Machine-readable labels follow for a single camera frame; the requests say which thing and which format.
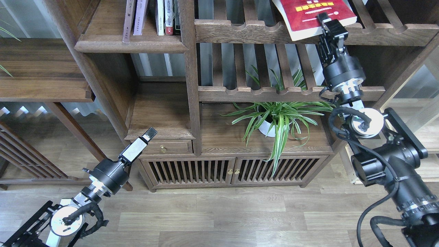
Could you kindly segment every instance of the potted plant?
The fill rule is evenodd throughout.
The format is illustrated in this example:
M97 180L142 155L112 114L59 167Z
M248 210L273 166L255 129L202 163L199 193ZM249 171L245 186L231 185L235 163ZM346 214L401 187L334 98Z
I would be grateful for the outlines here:
M252 68L256 73L258 72L254 66L252 66ZM246 72L259 85L258 78L251 75L248 71ZM272 69L271 72L276 78L275 87L278 90L283 90L284 84L282 76L279 77L276 75ZM297 70L296 73L294 73L293 82L296 87L306 89L306 83L303 79L301 70ZM246 145L248 145L253 131L256 129L261 130L261 126L268 126L268 132L274 130L273 150L269 159L265 160L273 160L272 176L276 172L277 163L288 140L288 133L291 132L292 137L296 140L307 139L306 142L300 146L305 145L310 138L309 124L317 125L317 122L307 115L322 116L323 113L321 112L331 112L334 108L333 104L327 102L252 102L252 105L245 108L239 107L236 103L233 104L238 110L224 116L235 116L250 112L232 121L232 124L236 124L241 120L250 119L245 130L244 137L242 138L242 141L246 140ZM295 132L297 134L302 133L299 123L305 126L306 131L308 132L307 137L297 138L295 136Z

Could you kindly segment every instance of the book cover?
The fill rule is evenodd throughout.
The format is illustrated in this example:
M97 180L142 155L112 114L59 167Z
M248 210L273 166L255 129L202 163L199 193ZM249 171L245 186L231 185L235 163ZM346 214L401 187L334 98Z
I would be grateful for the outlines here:
M129 43L131 28L133 26L133 14L136 6L135 0L126 0L125 21L123 23L122 42Z
M302 40L321 34L317 15L323 12L343 26L356 22L356 16L343 0L272 0L288 27L291 40Z
M146 20L147 7L148 7L148 0L137 0L133 35L142 35L142 29Z
M172 35L174 33L174 11L173 0L165 0L165 34Z
M165 35L165 0L157 0L155 5L155 24L157 35Z

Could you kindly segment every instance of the cabinet door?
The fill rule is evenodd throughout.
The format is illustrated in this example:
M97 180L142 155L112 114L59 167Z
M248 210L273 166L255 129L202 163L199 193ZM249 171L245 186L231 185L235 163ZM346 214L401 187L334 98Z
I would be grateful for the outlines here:
M301 185L302 180L317 170L326 155L286 156L279 159L277 170L273 173L273 161L268 157L239 157L232 177L233 185Z
M142 160L154 189L230 185L235 158Z

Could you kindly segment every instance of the brass knob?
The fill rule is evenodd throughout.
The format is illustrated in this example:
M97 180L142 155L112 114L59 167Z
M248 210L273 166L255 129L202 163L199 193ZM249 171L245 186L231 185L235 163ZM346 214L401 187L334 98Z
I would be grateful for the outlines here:
M168 149L166 149L164 145L161 145L161 146L160 146L160 152L162 152L162 153L166 153L167 150L168 150Z

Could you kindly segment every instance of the wooden drawer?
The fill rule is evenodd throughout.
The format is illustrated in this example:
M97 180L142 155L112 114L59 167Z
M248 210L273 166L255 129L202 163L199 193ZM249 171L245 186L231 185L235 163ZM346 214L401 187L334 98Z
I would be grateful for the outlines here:
M191 140L151 141L142 154L187 154L192 153Z

